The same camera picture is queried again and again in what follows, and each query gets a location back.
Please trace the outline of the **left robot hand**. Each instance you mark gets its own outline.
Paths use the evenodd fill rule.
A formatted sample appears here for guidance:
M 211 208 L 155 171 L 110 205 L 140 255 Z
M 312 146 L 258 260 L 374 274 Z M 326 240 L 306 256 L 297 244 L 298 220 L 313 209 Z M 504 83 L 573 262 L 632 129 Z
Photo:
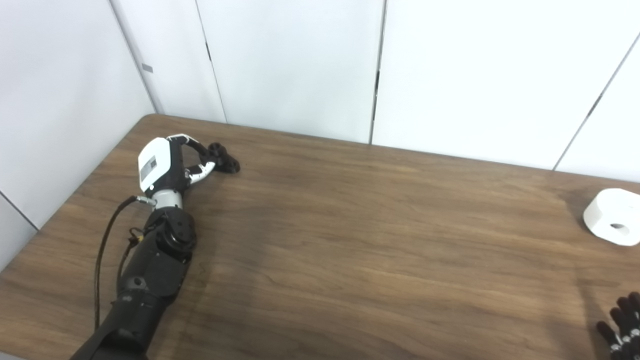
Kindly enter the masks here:
M 199 155 L 199 164 L 185 166 L 182 147 Z M 210 175 L 217 166 L 208 148 L 187 134 L 154 137 L 138 155 L 140 189 L 151 198 L 160 191 L 185 193 L 190 186 Z

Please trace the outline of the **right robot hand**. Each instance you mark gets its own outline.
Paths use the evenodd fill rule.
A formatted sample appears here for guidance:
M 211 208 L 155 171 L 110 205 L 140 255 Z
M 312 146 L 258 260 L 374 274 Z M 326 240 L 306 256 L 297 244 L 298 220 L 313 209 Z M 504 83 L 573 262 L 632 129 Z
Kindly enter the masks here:
M 619 297 L 610 309 L 610 318 L 617 326 L 612 328 L 605 321 L 596 323 L 596 330 L 608 346 L 611 360 L 638 360 L 640 358 L 640 294 L 630 292 Z

